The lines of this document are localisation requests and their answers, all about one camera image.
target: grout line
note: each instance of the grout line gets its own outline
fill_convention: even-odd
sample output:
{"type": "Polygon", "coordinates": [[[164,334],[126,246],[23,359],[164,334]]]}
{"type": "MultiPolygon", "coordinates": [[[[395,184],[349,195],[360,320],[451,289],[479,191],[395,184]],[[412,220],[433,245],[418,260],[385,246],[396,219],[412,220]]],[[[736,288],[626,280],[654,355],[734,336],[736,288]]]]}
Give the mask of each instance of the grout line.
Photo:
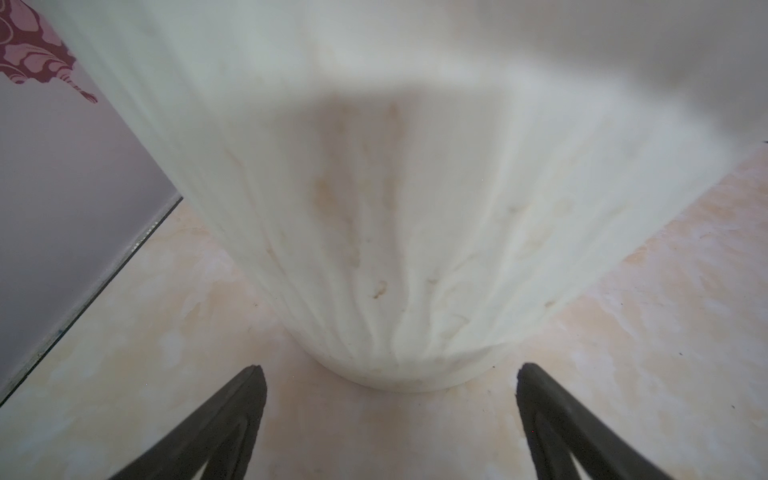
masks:
{"type": "Polygon", "coordinates": [[[24,383],[24,381],[27,379],[27,377],[32,373],[33,370],[35,370],[35,367],[37,367],[40,362],[45,358],[46,355],[48,355],[51,350],[53,350],[53,347],[56,346],[58,341],[66,335],[66,333],[69,331],[69,329],[74,325],[75,322],[78,321],[80,316],[85,312],[85,310],[88,309],[89,306],[98,298],[99,295],[101,295],[101,292],[104,291],[105,288],[107,288],[107,285],[120,273],[120,270],[123,269],[123,267],[133,258],[133,256],[136,254],[136,252],[141,248],[142,245],[144,245],[147,240],[149,240],[149,237],[157,230],[157,228],[163,224],[165,219],[170,216],[170,214],[173,213],[174,210],[176,210],[176,207],[181,203],[181,201],[184,199],[181,195],[178,195],[178,198],[173,202],[173,204],[170,206],[170,208],[163,214],[163,216],[156,222],[152,224],[149,229],[144,232],[144,234],[140,237],[140,239],[131,247],[131,250],[124,256],[123,260],[120,261],[117,266],[114,268],[111,274],[107,276],[107,278],[101,282],[101,285],[96,289],[96,291],[88,297],[88,299],[85,301],[85,303],[82,305],[82,307],[75,310],[76,314],[71,316],[72,320],[68,321],[66,326],[60,326],[59,328],[54,330],[54,333],[48,337],[46,341],[42,343],[41,348],[38,349],[38,351],[32,356],[32,358],[26,362],[26,365],[23,365],[23,367],[20,368],[16,374],[11,377],[11,380],[8,381],[8,384],[3,386],[2,389],[0,389],[0,395],[2,395],[2,401],[0,402],[0,407],[2,407],[5,402],[8,401],[8,399],[11,398],[11,395],[14,394],[14,392],[24,383]]]}

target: white wall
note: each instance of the white wall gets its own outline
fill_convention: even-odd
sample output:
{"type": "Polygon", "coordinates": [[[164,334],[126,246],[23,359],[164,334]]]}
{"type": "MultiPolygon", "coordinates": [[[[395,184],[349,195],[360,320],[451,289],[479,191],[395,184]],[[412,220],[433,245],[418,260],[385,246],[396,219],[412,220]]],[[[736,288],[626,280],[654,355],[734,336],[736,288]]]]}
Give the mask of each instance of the white wall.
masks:
{"type": "Polygon", "coordinates": [[[0,389],[98,288],[176,191],[78,64],[0,74],[0,389]]]}

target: beige marble tile floor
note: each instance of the beige marble tile floor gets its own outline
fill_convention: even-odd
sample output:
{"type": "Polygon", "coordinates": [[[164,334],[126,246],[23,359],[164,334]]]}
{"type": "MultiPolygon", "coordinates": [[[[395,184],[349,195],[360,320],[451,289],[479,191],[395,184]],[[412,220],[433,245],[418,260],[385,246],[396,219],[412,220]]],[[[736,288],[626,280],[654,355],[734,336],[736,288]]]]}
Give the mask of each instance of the beige marble tile floor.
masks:
{"type": "Polygon", "coordinates": [[[247,478],[533,479],[523,362],[675,478],[765,478],[767,291],[764,154],[483,376],[380,392],[309,358],[183,202],[0,409],[0,478],[107,478],[260,364],[247,478]]]}

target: maroon floral wallpaper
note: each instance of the maroon floral wallpaper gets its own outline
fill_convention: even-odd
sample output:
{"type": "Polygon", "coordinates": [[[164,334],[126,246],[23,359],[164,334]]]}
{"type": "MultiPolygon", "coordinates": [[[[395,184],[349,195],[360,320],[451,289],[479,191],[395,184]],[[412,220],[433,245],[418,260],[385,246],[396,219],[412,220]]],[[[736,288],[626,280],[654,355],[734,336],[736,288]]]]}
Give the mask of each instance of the maroon floral wallpaper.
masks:
{"type": "Polygon", "coordinates": [[[67,82],[91,103],[98,100],[70,78],[75,58],[49,23],[22,0],[0,0],[0,71],[14,83],[34,78],[67,82]]]}

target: baseboard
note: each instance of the baseboard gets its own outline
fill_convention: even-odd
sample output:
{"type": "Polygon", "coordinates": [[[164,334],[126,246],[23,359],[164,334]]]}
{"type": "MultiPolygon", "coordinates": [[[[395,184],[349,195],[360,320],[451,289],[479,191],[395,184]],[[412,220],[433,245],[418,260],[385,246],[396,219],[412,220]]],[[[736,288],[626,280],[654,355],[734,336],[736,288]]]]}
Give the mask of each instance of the baseboard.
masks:
{"type": "Polygon", "coordinates": [[[144,242],[150,237],[150,235],[163,223],[168,215],[174,208],[181,202],[182,197],[180,194],[175,194],[166,202],[165,205],[157,212],[148,223],[147,227],[142,230],[133,242],[128,244],[128,247],[124,251],[123,255],[118,257],[100,276],[95,282],[93,288],[89,290],[88,295],[84,296],[81,302],[73,307],[66,315],[61,318],[51,332],[43,339],[38,345],[38,348],[30,355],[29,359],[23,362],[16,370],[16,373],[10,378],[10,380],[0,387],[0,407],[3,406],[6,400],[16,391],[16,389],[24,382],[29,376],[31,371],[45,358],[48,352],[53,349],[56,343],[61,337],[72,327],[72,325],[80,318],[80,315],[96,300],[96,297],[104,290],[104,288],[117,276],[118,272],[125,266],[126,263],[132,258],[136,251],[144,245],[144,242]]]}

